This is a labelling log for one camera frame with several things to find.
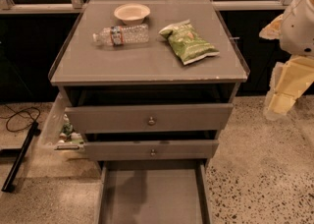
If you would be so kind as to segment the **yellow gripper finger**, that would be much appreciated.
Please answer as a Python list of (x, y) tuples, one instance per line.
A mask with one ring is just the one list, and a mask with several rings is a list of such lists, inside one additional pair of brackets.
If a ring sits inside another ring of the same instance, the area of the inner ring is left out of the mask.
[(259, 32), (259, 36), (264, 39), (280, 39), (281, 38), (281, 26), (283, 21), (283, 15), (278, 15), (269, 24)]
[(314, 83), (314, 58), (292, 55), (285, 63), (277, 62), (264, 102), (264, 116), (278, 120), (286, 116), (296, 100)]

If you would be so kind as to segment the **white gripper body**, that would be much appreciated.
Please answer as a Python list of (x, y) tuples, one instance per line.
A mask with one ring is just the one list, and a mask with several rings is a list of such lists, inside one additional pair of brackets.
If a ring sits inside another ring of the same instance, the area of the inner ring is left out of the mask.
[(314, 56), (314, 7), (301, 3), (289, 6), (283, 15), (280, 45), (291, 55)]

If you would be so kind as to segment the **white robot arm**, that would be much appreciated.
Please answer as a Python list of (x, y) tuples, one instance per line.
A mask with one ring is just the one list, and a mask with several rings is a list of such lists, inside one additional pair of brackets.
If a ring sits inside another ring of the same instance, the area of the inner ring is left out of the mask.
[(314, 83), (314, 0), (292, 0), (285, 11), (261, 29), (259, 36), (277, 39), (290, 54), (277, 62), (264, 103), (264, 116), (286, 116), (296, 100)]

